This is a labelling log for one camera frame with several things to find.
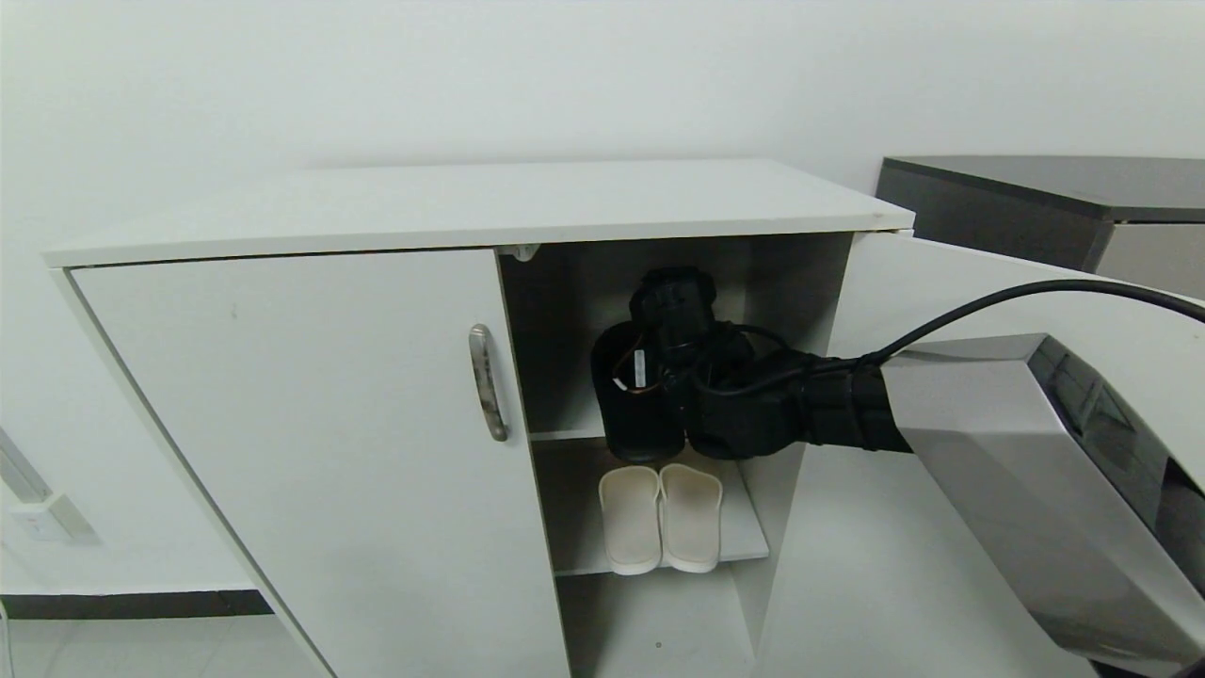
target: door handle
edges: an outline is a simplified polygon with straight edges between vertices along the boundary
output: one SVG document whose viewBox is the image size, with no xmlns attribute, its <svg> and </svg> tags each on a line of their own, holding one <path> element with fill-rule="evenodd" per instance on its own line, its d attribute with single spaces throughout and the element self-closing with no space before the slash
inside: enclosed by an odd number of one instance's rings
<svg viewBox="0 0 1205 678">
<path fill-rule="evenodd" d="M 506 441 L 509 432 L 498 406 L 498 391 L 494 389 L 494 375 L 489 365 L 489 328 L 484 324 L 474 324 L 469 330 L 469 358 L 472 360 L 472 377 L 477 382 L 477 399 L 481 401 L 481 414 L 486 417 L 486 428 L 494 441 L 501 443 Z"/>
</svg>

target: label sticker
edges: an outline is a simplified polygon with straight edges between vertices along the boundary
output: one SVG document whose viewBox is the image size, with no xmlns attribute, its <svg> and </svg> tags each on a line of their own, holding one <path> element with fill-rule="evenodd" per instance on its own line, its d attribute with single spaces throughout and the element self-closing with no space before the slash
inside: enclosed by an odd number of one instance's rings
<svg viewBox="0 0 1205 678">
<path fill-rule="evenodd" d="M 635 364 L 635 371 L 636 371 L 636 389 L 643 389 L 645 387 L 648 387 L 648 378 L 645 376 L 643 349 L 637 350 L 633 355 L 633 362 Z"/>
</svg>

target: wall outlet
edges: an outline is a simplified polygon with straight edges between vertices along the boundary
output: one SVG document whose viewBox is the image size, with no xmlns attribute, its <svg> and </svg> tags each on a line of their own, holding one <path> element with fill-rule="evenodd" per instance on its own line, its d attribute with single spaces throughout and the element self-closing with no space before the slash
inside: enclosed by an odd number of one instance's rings
<svg viewBox="0 0 1205 678">
<path fill-rule="evenodd" d="M 71 532 L 64 526 L 65 513 L 70 503 L 63 495 L 53 495 L 49 500 L 36 505 L 17 505 L 8 508 L 30 538 L 39 542 L 70 542 Z"/>
</svg>

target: white slipper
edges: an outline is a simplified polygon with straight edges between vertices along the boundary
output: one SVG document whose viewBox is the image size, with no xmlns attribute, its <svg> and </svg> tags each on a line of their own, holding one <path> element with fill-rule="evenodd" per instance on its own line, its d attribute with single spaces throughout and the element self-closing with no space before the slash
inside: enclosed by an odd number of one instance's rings
<svg viewBox="0 0 1205 678">
<path fill-rule="evenodd" d="M 657 530 L 660 479 L 643 466 L 625 466 L 599 481 L 602 505 L 602 543 L 616 574 L 643 574 L 662 562 L 662 536 Z"/>
<path fill-rule="evenodd" d="M 723 484 L 715 476 L 681 464 L 663 468 L 660 479 L 665 562 L 682 572 L 711 572 L 719 562 Z"/>
</svg>

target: open cabinet door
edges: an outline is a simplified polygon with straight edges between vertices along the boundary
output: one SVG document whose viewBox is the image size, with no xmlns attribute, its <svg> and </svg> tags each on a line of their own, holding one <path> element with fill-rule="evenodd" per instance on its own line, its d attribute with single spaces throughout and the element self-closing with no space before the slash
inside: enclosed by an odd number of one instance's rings
<svg viewBox="0 0 1205 678">
<path fill-rule="evenodd" d="M 71 276 L 170 461 L 328 672 L 568 676 L 492 249 Z"/>
<path fill-rule="evenodd" d="M 978 296 L 1092 277 L 901 234 L 850 249 L 829 355 L 880 349 Z M 1194 478 L 1205 478 L 1205 325 L 1129 299 L 1057 291 L 934 332 L 1048 332 L 1101 372 Z M 1095 676 L 1039 629 L 911 455 L 809 447 L 781 553 L 762 676 Z"/>
</svg>

